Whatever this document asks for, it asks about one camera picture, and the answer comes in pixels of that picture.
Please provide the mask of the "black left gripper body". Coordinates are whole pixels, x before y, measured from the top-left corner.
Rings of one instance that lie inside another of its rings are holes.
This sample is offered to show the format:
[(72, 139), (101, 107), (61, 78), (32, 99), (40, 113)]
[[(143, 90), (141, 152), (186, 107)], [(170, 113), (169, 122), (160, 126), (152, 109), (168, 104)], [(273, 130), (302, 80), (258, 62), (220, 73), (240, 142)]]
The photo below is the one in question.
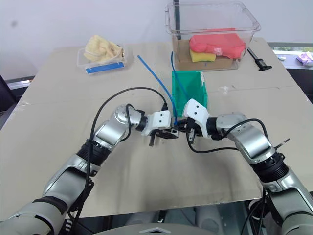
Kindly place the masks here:
[(149, 141), (149, 146), (150, 147), (153, 147), (154, 144), (155, 144), (155, 139), (159, 139), (160, 138), (160, 134), (161, 134), (161, 131), (160, 130), (153, 130), (150, 134), (150, 141)]

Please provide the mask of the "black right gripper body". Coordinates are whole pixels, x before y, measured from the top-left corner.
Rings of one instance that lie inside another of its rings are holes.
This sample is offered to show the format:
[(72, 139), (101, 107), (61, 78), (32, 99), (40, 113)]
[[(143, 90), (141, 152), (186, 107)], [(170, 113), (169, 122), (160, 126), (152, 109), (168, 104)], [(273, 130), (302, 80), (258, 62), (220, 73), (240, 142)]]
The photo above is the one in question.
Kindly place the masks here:
[(195, 137), (202, 137), (201, 127), (195, 123), (193, 119), (190, 117), (186, 120), (186, 133), (188, 136), (188, 141), (193, 144)]

